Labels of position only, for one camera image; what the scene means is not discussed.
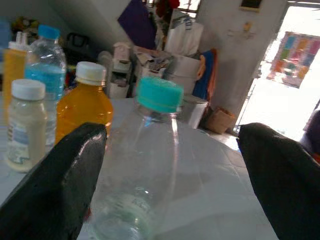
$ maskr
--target empty water bottle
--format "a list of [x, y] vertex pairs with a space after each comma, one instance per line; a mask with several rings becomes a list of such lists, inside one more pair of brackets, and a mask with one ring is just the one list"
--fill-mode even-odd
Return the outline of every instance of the empty water bottle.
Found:
[[142, 78], [137, 106], [111, 134], [91, 202], [97, 240], [149, 240], [171, 200], [178, 160], [176, 111], [183, 88]]

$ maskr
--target small white bottle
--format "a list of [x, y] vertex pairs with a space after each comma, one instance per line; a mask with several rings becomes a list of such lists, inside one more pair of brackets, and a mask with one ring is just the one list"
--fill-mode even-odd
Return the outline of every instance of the small white bottle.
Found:
[[25, 173], [46, 152], [46, 86], [39, 81], [18, 79], [12, 82], [11, 94], [5, 159], [12, 169]]

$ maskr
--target white table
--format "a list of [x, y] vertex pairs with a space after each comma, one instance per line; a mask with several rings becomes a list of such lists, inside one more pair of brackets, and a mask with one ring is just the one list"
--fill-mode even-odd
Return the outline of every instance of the white table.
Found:
[[[133, 109], [132, 99], [112, 101], [113, 128]], [[258, 202], [240, 153], [179, 123], [180, 159], [175, 194], [157, 240], [277, 240]], [[0, 127], [0, 151], [6, 129]], [[23, 178], [0, 162], [0, 203]], [[78, 240], [89, 240], [83, 225]]]

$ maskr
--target purple cloth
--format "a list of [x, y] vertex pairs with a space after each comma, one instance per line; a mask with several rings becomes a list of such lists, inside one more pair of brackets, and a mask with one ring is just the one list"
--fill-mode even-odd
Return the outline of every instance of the purple cloth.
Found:
[[154, 49], [157, 30], [148, 15], [141, 0], [131, 0], [118, 18], [118, 22], [135, 45]]

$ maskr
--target clear plastic bottle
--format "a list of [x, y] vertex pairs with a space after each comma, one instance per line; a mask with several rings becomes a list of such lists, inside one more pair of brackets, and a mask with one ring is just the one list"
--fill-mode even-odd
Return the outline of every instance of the clear plastic bottle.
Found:
[[57, 103], [64, 91], [66, 57], [58, 45], [58, 29], [40, 25], [39, 39], [30, 45], [26, 56], [24, 76], [45, 84], [45, 108], [48, 114], [46, 124], [46, 151], [54, 145], [57, 126]]
[[183, 88], [145, 77], [137, 93], [136, 109], [107, 141], [91, 202], [91, 230], [98, 240], [149, 240], [172, 197]]
[[57, 105], [55, 142], [86, 122], [104, 124], [110, 133], [113, 107], [103, 91], [106, 69], [100, 64], [81, 61], [76, 66], [78, 86]]

